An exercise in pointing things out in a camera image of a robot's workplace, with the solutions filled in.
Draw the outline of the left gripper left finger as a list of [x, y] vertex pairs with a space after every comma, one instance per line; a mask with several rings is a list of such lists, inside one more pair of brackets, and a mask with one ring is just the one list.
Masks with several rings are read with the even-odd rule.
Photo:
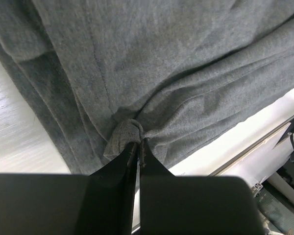
[[86, 175], [0, 173], [0, 235], [129, 235], [137, 144]]

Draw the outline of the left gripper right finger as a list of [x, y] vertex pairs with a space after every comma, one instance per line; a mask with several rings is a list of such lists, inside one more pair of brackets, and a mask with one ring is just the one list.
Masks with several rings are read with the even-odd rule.
[[233, 176], [175, 176], [140, 145], [140, 233], [262, 235], [247, 183]]

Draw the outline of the grey shorts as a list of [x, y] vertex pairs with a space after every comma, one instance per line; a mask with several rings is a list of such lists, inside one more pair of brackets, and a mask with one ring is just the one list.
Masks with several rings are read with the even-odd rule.
[[172, 167], [294, 88], [294, 0], [0, 0], [0, 62], [70, 172]]

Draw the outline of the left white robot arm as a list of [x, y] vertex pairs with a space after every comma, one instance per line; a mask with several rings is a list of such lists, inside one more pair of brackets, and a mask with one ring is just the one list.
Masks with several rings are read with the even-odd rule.
[[226, 144], [171, 168], [144, 140], [91, 175], [0, 172], [0, 235], [260, 235], [253, 197], [294, 162], [294, 126], [242, 152]]

